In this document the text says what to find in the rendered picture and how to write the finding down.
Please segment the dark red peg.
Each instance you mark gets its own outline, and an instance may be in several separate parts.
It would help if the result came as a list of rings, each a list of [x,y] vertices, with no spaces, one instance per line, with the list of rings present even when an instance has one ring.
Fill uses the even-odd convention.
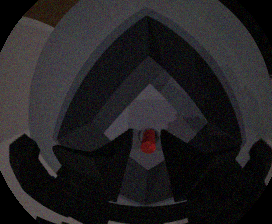
[[[141,151],[145,153],[153,153],[155,152],[156,145],[155,145],[155,131],[153,129],[147,129],[144,131],[143,141],[141,141]]]

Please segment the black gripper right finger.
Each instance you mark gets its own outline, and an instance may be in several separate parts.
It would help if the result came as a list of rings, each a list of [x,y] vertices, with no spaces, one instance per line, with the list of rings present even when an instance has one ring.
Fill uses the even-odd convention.
[[[187,200],[187,194],[200,184],[210,168],[236,160],[241,149],[233,147],[225,151],[201,152],[165,129],[160,131],[160,141],[175,202]]]

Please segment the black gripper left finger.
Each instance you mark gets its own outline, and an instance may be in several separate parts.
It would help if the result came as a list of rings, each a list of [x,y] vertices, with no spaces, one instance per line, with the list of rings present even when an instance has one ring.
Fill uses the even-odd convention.
[[[54,145],[52,151],[58,157],[60,165],[95,177],[104,192],[107,192],[105,194],[109,197],[108,201],[116,202],[124,180],[125,167],[131,156],[129,151],[132,147],[132,137],[133,128],[128,128],[117,139],[95,151],[79,151],[64,145]]]

